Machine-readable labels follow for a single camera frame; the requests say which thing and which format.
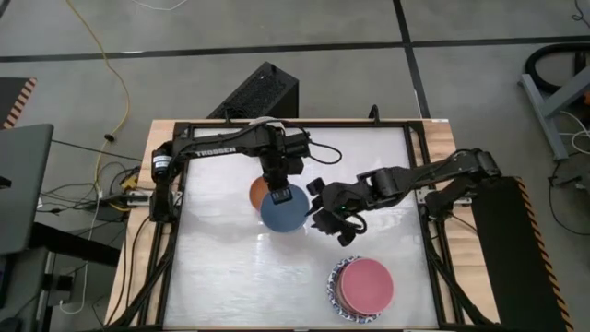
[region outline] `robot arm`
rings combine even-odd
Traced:
[[[191,159],[241,153],[259,157],[263,177],[275,204],[291,200],[287,176],[301,174],[303,161],[309,157],[309,133],[287,136],[280,127],[266,123],[251,124],[237,133],[213,136],[176,136],[152,151],[151,177],[156,188],[150,198],[150,219],[172,222],[171,184]]]
[[[413,169],[390,167],[357,175],[355,184],[324,184],[317,178],[307,185],[316,196],[308,215],[313,214],[312,227],[328,235],[340,232],[342,246],[349,245],[356,234],[366,232],[367,224],[359,215],[362,211],[397,205],[414,190],[454,179],[442,191],[425,197],[429,213],[438,217],[453,209],[456,199],[468,194],[486,179],[501,177],[500,170],[488,152],[480,149],[457,150],[449,158]],[[348,218],[361,222],[362,226]]]

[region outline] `black panel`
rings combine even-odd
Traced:
[[[502,325],[567,332],[519,183],[502,178],[486,186],[472,209]]]
[[[299,80],[264,62],[207,119],[299,117]]]
[[[0,189],[0,255],[29,244],[52,134],[50,124],[0,130],[0,174],[12,181]]]

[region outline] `caution stripe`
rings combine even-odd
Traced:
[[[523,200],[525,201],[525,207],[527,210],[528,219],[531,222],[531,227],[533,229],[533,234],[535,234],[535,238],[537,239],[537,245],[539,252],[541,254],[541,258],[545,261],[545,269],[547,270],[547,276],[549,282],[553,287],[553,293],[555,294],[557,305],[560,307],[561,310],[561,317],[563,318],[563,324],[565,325],[565,329],[567,332],[573,332],[573,324],[572,319],[570,318],[570,314],[568,312],[568,307],[563,300],[563,296],[561,296],[561,289],[560,284],[555,278],[555,274],[553,273],[553,266],[549,261],[549,254],[547,254],[547,250],[545,249],[545,243],[543,242],[543,235],[541,235],[541,229],[538,227],[537,219],[535,218],[535,212],[533,212],[533,207],[531,205],[530,199],[528,198],[528,194],[526,193],[525,183],[521,178],[515,177],[516,182],[518,182],[518,188],[521,191]]]
[[[37,85],[37,78],[30,78],[20,90],[15,104],[12,106],[10,113],[2,124],[4,129],[10,129],[17,125],[17,120],[25,109],[25,104],[30,98],[30,94]]]

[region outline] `cable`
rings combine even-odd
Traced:
[[[172,223],[171,225],[171,232],[176,233],[178,224]],[[120,326],[129,326],[134,317],[136,316],[137,312],[141,305],[146,301],[149,297],[151,291],[153,290],[154,286],[156,285],[159,277],[162,273],[168,268],[172,262],[174,248],[176,246],[176,238],[172,236],[168,244],[166,245],[166,249],[164,250],[164,254],[162,254],[161,258],[159,259],[158,264],[154,268],[153,272],[147,277],[146,282],[144,283],[143,287],[137,293],[136,297],[132,301],[131,305],[125,310],[125,312],[112,323],[109,327],[120,327]]]
[[[555,165],[555,169],[553,169],[553,174],[551,174],[551,177],[549,178],[549,209],[551,210],[551,215],[553,216],[553,219],[555,220],[555,222],[557,222],[558,225],[560,225],[564,230],[575,234],[575,235],[580,235],[580,236],[590,236],[590,233],[587,232],[581,232],[581,231],[574,231],[571,228],[565,226],[559,218],[557,218],[557,215],[555,214],[555,210],[553,209],[553,200],[551,197],[551,189],[553,189],[553,180],[555,179],[555,175],[557,174],[558,169],[561,166],[561,162],[558,161],[557,165]]]
[[[473,232],[475,234],[478,234],[478,229],[476,229],[475,227],[473,227],[473,225],[471,225],[470,223],[468,223],[467,221],[457,217],[455,214],[451,213],[451,217],[455,218],[458,221],[461,221],[463,224],[465,224],[468,228],[470,228],[471,230],[473,230]]]
[[[590,23],[584,18],[584,12],[580,8],[580,4],[578,4],[578,0],[573,0],[573,5],[575,9],[578,11],[578,14],[573,14],[572,19],[576,22],[582,21],[586,27],[590,28]]]
[[[77,233],[77,234],[73,234],[73,235],[75,235],[75,236],[80,236],[80,235],[86,234],[86,233],[87,233],[87,232],[89,232],[89,231],[95,231],[95,230],[97,230],[97,229],[99,229],[99,228],[102,228],[102,227],[104,227],[104,226],[106,226],[106,225],[111,225],[111,224],[112,224],[112,223],[114,223],[114,222],[117,222],[117,221],[116,221],[116,220],[105,221],[103,224],[101,224],[101,225],[99,225],[99,226],[95,226],[95,227],[93,227],[93,228],[91,228],[91,229],[87,229],[87,230],[85,230],[85,231],[83,231],[83,232],[80,232],[80,233]]]
[[[99,322],[100,325],[100,330],[104,331],[104,323],[102,323],[102,321],[99,318],[99,315],[96,313],[96,307],[95,305],[102,299],[104,299],[109,293],[106,293],[102,296],[100,296],[95,302],[92,303],[91,307],[92,307],[92,313],[94,313],[94,318],[96,318],[96,321]]]
[[[581,135],[581,134],[584,134],[584,133],[586,133],[586,136],[588,136],[588,138],[590,138],[590,132],[588,131],[588,129],[586,129],[585,125],[582,123],[582,121],[580,121],[580,119],[578,119],[578,117],[577,117],[577,116],[575,116],[575,115],[573,115],[573,114],[571,114],[571,113],[569,113],[569,112],[565,112],[565,111],[560,111],[560,113],[562,113],[562,114],[566,114],[566,115],[570,116],[570,117],[571,117],[571,118],[572,118],[572,119],[573,119],[573,120],[574,120],[576,123],[578,123],[578,124],[580,125],[580,127],[582,128],[582,131],[581,131],[581,132],[575,133],[575,134],[572,136],[572,146],[573,146],[573,148],[575,148],[576,150],[578,150],[578,151],[582,152],[583,154],[590,155],[590,151],[586,151],[586,150],[584,150],[584,149],[581,149],[581,148],[579,148],[579,147],[578,147],[578,146],[575,144],[575,139],[576,139],[576,138],[577,138],[579,135]]]
[[[88,240],[92,240],[92,232],[93,232],[93,228],[94,228],[94,223],[96,222],[96,218],[99,215],[99,207],[100,207],[100,196],[97,195],[96,197],[96,211],[94,211],[94,217],[92,217],[92,222],[90,223],[90,232],[88,234]],[[59,310],[62,311],[62,313],[64,314],[79,314],[83,309],[84,309],[84,305],[86,304],[86,287],[88,285],[88,280],[89,280],[89,264],[88,262],[86,262],[86,268],[84,269],[84,286],[82,288],[82,305],[80,305],[80,307],[73,311],[67,311],[64,309],[64,301],[60,301],[59,302]]]
[[[83,149],[83,150],[86,150],[86,151],[98,152],[98,153],[101,153],[101,154],[105,154],[105,155],[108,155],[108,156],[113,156],[113,157],[117,157],[117,158],[121,158],[121,159],[135,160],[135,161],[140,161],[140,162],[142,161],[139,158],[127,157],[127,156],[124,156],[124,155],[120,155],[120,154],[116,154],[116,153],[111,153],[111,152],[107,152],[107,151],[100,151],[99,149],[95,149],[95,148],[82,147],[82,146],[79,146],[77,144],[67,143],[67,142],[64,142],[64,141],[57,140],[57,139],[52,139],[52,142],[53,143],[57,143],[57,144],[62,144],[62,145],[65,145],[65,146],[69,146],[69,147],[72,147],[72,148],[80,148],[80,149]]]
[[[29,306],[29,304],[30,304],[31,302],[33,302],[35,299],[37,299],[37,298],[38,298],[40,295],[41,295],[41,293],[39,292],[39,293],[37,293],[37,294],[33,295],[33,296],[30,298],[30,299],[28,299],[28,300],[25,302],[25,304],[23,304],[23,305],[20,307],[20,309],[18,309],[17,313],[16,313],[15,315],[13,315],[13,317],[14,317],[14,318],[17,318],[17,317],[18,317],[18,315],[19,315],[20,313],[22,313],[22,311],[23,311],[23,310],[25,310],[25,308],[26,308],[26,307],[28,307],[28,306]]]
[[[140,3],[137,0],[131,0],[131,1],[135,2],[136,4],[138,4],[140,6],[144,6],[145,8],[149,8],[149,9],[153,9],[153,10],[162,10],[162,11],[172,11],[172,10],[178,8],[179,6],[181,6],[182,4],[184,4],[186,2],[186,0],[182,0],[178,5],[172,6],[170,8],[159,8],[159,7],[154,7],[154,6],[150,6],[150,5],[147,5],[147,4]]]
[[[131,261],[130,261],[130,268],[129,268],[129,284],[127,286],[127,299],[125,301],[125,307],[129,306],[129,295],[131,293],[131,281],[133,281],[133,262],[134,259],[136,257],[136,244],[137,244],[137,239],[139,238],[139,233],[141,232],[141,230],[144,228],[144,225],[146,224],[146,222],[148,222],[149,220],[149,216],[147,216],[143,222],[141,223],[141,225],[139,225],[139,229],[137,229],[137,233],[136,233],[136,237],[135,239],[133,239],[133,244],[131,245]]]
[[[119,176],[121,176],[121,174],[124,174],[124,177],[123,177],[123,179],[121,179],[121,181],[119,183],[126,181],[131,175],[139,173],[139,171],[140,171],[140,166],[137,166],[132,169],[123,169],[121,172],[118,172],[117,174],[115,174],[115,176],[112,178],[111,185],[109,185],[109,195],[112,195],[112,193],[114,193],[114,190],[112,190],[112,187],[114,186],[115,182],[117,181],[117,178]]]
[[[82,22],[82,24],[84,24],[84,26],[88,30],[88,33],[90,34],[90,36],[92,36],[92,39],[94,39],[94,41],[96,42],[97,46],[100,49],[100,53],[102,54],[102,59],[104,60],[104,64],[119,79],[119,82],[121,83],[121,86],[123,87],[123,90],[125,92],[125,113],[123,115],[123,118],[121,118],[121,121],[119,122],[119,124],[114,127],[114,129],[111,131],[111,133],[109,135],[105,135],[104,143],[102,143],[102,147],[100,148],[99,156],[96,159],[96,167],[94,169],[94,182],[95,182],[95,186],[97,188],[97,192],[100,192],[100,184],[98,183],[100,160],[102,159],[102,155],[104,154],[105,149],[107,148],[107,144],[109,142],[114,141],[115,134],[119,131],[119,129],[121,129],[121,127],[124,125],[125,121],[127,121],[127,117],[129,116],[129,109],[131,108],[131,97],[129,96],[129,90],[127,89],[127,86],[125,85],[123,78],[121,77],[121,75],[119,75],[119,73],[116,70],[114,70],[114,68],[111,67],[111,64],[109,63],[109,58],[107,57],[107,54],[104,52],[104,48],[102,47],[102,44],[100,43],[99,38],[94,34],[94,31],[92,31],[92,28],[90,27],[88,22],[80,15],[80,13],[77,12],[77,10],[74,8],[74,6],[71,3],[71,0],[65,0],[65,2],[70,7],[70,9],[72,9],[74,14],[76,14],[76,16],[79,18],[80,22]],[[121,212],[126,212],[126,211],[130,210],[129,208],[117,207],[113,203],[109,203],[109,205]]]
[[[312,159],[312,160],[315,160],[315,161],[317,161],[317,162],[319,162],[321,164],[324,164],[324,165],[335,165],[335,164],[338,164],[342,160],[342,152],[339,149],[337,149],[337,148],[327,146],[326,144],[315,143],[315,142],[312,142],[312,141],[310,141],[310,145],[315,145],[316,147],[320,147],[320,148],[331,149],[335,153],[338,154],[338,159],[336,159],[336,161],[323,161],[323,160],[318,160],[317,158],[315,158],[314,156],[312,156],[310,154],[310,159]]]
[[[525,74],[531,76],[533,82],[537,88],[541,91],[547,93],[555,93],[561,87],[551,84],[540,74],[537,72],[537,62],[545,56],[554,53],[577,53],[577,52],[589,52],[590,51],[590,43],[589,42],[564,42],[564,43],[557,43],[548,45],[545,47],[541,47],[540,49],[534,51],[525,62]]]
[[[121,282],[121,292],[119,292],[119,299],[117,300],[117,304],[114,306],[112,310],[111,316],[107,319],[107,324],[109,325],[114,317],[114,314],[119,309],[119,304],[121,304],[121,299],[123,298],[123,290],[125,288],[125,278],[127,276],[127,234],[123,238],[123,281]]]
[[[102,166],[102,168],[99,171],[99,179],[100,179],[100,175],[102,174],[102,172],[104,172],[104,170],[106,170],[109,166],[112,166],[112,165],[119,165],[119,166],[121,166],[121,167],[124,168],[123,164],[121,162],[119,162],[119,161],[107,162],[104,166]],[[65,208],[53,208],[51,210],[37,210],[37,212],[40,212],[40,213],[53,213],[53,214],[57,215],[60,212],[66,211],[68,209],[84,209],[83,207],[80,208],[80,206],[83,206],[83,205],[86,205],[89,202],[92,202],[91,200],[87,200],[86,198],[93,191],[96,192],[96,195],[97,196],[99,195],[99,192],[97,191],[97,188],[95,186],[95,184],[98,182],[99,179],[97,179],[97,181],[95,183],[93,183],[93,184],[91,184],[91,183],[85,183],[85,184],[64,184],[64,185],[60,185],[60,186],[58,186],[58,187],[56,187],[56,188],[54,188],[54,189],[52,189],[52,190],[50,190],[48,192],[41,193],[42,196],[47,196],[47,197],[50,197],[52,199],[57,199],[57,200],[62,200],[62,201],[74,203],[74,205],[71,206],[71,207],[65,207]],[[92,188],[90,188],[90,190],[84,195],[84,197],[78,199],[77,201],[70,200],[70,199],[65,198],[65,197],[62,197],[62,196],[60,196],[60,197],[53,196],[53,195],[57,195],[57,194],[54,194],[53,192],[55,192],[55,191],[57,191],[59,189],[63,189],[63,188],[68,187],[68,186],[80,186],[80,185],[92,185]]]

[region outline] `metal stand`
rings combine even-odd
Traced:
[[[29,247],[45,247],[57,254],[69,255],[110,267],[117,266],[120,254],[119,250],[108,245],[85,240],[39,222],[33,224]]]
[[[559,114],[561,109],[569,106],[590,89],[590,66],[570,79],[566,85],[547,100],[544,100],[541,96],[530,75],[523,74],[520,83],[522,83],[528,99],[533,104],[538,121],[541,123],[545,137],[555,155],[555,160],[566,160],[568,152],[555,125],[555,116]]]

